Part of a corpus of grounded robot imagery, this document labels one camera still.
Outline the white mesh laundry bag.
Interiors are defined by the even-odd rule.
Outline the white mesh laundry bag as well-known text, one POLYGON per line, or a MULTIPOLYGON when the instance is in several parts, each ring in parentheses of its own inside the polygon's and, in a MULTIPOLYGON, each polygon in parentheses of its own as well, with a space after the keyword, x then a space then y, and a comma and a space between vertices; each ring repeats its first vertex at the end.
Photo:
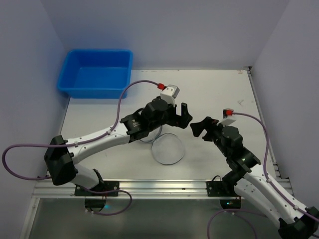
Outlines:
POLYGON ((163 126, 153 130, 139 142, 149 144, 153 159, 165 166, 180 162, 185 156, 185 146, 179 137, 170 132, 163 132, 163 126))

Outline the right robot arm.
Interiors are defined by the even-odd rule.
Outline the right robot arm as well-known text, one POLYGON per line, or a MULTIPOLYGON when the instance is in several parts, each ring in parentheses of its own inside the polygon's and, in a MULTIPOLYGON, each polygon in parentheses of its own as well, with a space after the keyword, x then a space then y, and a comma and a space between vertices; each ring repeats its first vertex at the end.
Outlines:
POLYGON ((283 239, 308 239, 315 234, 318 209, 298 201, 264 170, 261 161, 243 145, 238 128, 210 117, 190 127, 195 137, 206 131, 203 140, 217 146, 231 169, 221 181, 208 182, 207 187, 249 201, 275 224, 283 239))

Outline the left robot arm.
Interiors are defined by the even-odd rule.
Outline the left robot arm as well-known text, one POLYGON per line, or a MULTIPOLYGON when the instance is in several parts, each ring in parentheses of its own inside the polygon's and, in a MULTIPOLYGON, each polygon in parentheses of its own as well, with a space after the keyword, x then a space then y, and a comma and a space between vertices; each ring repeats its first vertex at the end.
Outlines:
POLYGON ((181 114, 178 115, 175 104, 157 97, 105 130, 67 140, 60 135, 54 137, 44 161, 55 186, 71 182, 88 190, 102 192, 107 189, 102 176, 98 170, 80 165, 82 160, 108 148, 145 138, 165 124, 185 129, 191 121, 186 103, 181 104, 181 114))

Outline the blue plastic bin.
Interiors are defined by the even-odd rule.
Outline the blue plastic bin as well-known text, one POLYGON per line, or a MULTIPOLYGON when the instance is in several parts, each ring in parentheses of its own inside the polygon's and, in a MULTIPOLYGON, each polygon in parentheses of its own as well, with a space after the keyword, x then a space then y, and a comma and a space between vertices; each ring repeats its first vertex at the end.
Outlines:
POLYGON ((73 49, 63 62, 57 88, 74 99, 118 99, 131 81, 127 49, 73 49))

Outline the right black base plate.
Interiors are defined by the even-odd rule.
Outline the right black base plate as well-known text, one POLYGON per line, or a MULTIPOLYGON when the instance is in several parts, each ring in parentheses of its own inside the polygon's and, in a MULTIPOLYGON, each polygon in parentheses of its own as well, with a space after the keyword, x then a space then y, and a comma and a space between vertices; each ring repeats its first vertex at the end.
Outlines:
POLYGON ((219 175, 205 183, 208 197, 237 197, 234 187, 224 182, 219 175))

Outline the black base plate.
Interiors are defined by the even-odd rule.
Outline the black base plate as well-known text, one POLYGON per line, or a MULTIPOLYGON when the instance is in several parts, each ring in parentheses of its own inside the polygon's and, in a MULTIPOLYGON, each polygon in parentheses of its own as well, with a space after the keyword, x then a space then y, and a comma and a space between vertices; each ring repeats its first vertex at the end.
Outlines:
POLYGON ((103 192, 103 191, 109 191, 107 194, 97 194, 97 193, 91 193, 83 188, 79 187, 78 185, 75 188, 74 195, 75 196, 82 196, 82 197, 94 197, 94 196, 106 196, 106 197, 117 197, 118 191, 120 188, 120 182, 115 180, 104 180, 104 183, 99 183, 94 188, 90 189, 94 192, 103 192))
POLYGON ((205 183, 208 197, 237 197, 234 187, 224 182, 219 175, 205 183))

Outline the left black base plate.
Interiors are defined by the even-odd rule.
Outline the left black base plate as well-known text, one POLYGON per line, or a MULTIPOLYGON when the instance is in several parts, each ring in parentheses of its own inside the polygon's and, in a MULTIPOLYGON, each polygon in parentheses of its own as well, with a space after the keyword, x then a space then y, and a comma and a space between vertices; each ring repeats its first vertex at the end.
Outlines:
POLYGON ((83 188, 79 187, 78 185, 75 188, 74 195, 75 196, 82 196, 82 197, 94 197, 94 196, 106 196, 106 197, 117 197, 118 191, 120 188, 120 182, 115 180, 104 180, 104 183, 99 183, 94 188, 90 189, 94 192, 103 192, 103 191, 109 191, 107 194, 97 194, 97 193, 91 193, 83 188))

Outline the aluminium mounting rail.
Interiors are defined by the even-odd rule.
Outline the aluminium mounting rail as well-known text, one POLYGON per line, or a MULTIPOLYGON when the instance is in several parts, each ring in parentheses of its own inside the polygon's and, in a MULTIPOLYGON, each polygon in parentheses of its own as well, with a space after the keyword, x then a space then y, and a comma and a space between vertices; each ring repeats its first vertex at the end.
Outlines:
MULTIPOLYGON (((107 180, 114 190, 124 190, 133 199, 213 199, 208 196, 207 179, 165 179, 165 180, 107 180)), ((72 183, 54 186, 51 180, 36 183, 33 198, 90 198, 90 194, 72 183)))

